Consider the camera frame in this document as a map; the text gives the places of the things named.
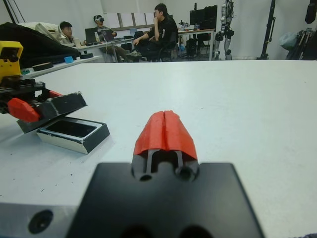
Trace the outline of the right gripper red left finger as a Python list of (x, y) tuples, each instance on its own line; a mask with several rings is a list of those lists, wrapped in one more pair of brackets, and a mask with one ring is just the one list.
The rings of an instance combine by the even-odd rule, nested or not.
[(153, 155), (164, 149), (163, 142), (164, 112), (156, 112), (150, 116), (139, 135), (132, 158), (132, 174), (135, 179), (150, 176), (153, 171)]

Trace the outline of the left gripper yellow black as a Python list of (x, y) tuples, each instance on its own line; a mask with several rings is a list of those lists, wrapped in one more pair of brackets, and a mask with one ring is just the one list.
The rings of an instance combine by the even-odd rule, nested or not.
[(26, 121), (39, 121), (40, 115), (28, 104), (62, 96), (46, 90), (45, 83), (21, 75), (23, 46), (17, 41), (0, 42), (0, 113)]

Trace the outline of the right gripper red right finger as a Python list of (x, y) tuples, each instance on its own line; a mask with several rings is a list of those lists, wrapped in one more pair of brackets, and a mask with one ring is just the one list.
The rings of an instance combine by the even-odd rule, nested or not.
[(175, 174), (182, 181), (194, 181), (199, 170), (194, 140), (173, 111), (164, 112), (165, 142), (168, 152), (176, 154)]

